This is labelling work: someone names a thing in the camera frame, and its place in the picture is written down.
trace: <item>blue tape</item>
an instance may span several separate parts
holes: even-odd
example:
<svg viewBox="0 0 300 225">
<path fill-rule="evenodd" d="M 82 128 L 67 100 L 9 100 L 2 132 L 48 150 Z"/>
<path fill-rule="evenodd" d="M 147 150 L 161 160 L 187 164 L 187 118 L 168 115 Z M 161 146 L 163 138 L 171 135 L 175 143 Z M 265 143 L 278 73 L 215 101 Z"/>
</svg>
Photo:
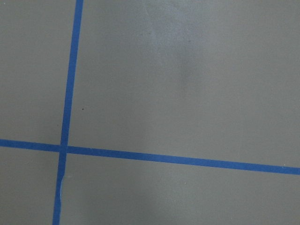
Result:
<svg viewBox="0 0 300 225">
<path fill-rule="evenodd" d="M 20 142 L 0 139 L 1 147 L 19 148 L 19 149 L 30 149 L 30 150 L 41 150 L 41 151 L 54 151 L 59 152 L 60 146 L 55 144 L 42 144 L 35 142 Z"/>
<path fill-rule="evenodd" d="M 230 162 L 230 161 L 203 159 L 203 158 L 156 155 L 156 154 L 148 154 L 148 153 L 129 152 L 129 151 L 90 149 L 90 148 L 73 147 L 73 146 L 69 146 L 67 152 L 72 154 L 81 154 L 81 155 L 90 155 L 90 156 L 125 158 L 125 159 L 144 160 L 144 161 L 151 161 L 151 162 L 209 166 L 209 167 L 235 169 L 235 170 L 300 175 L 300 168 L 288 167 L 288 166 L 240 163 L 240 162 Z"/>
<path fill-rule="evenodd" d="M 83 0 L 76 0 L 71 50 L 70 50 L 70 58 L 69 58 L 69 68 L 67 74 L 65 106 L 64 106 L 64 114 L 63 114 L 62 128 L 61 128 L 60 157 L 59 157 L 58 170 L 57 170 L 52 225 L 60 224 L 61 187 L 62 187 L 63 178 L 66 169 L 68 137 L 69 137 L 69 128 L 70 128 L 70 120 L 71 120 L 72 98 L 73 98 L 82 11 L 83 11 Z"/>
</svg>

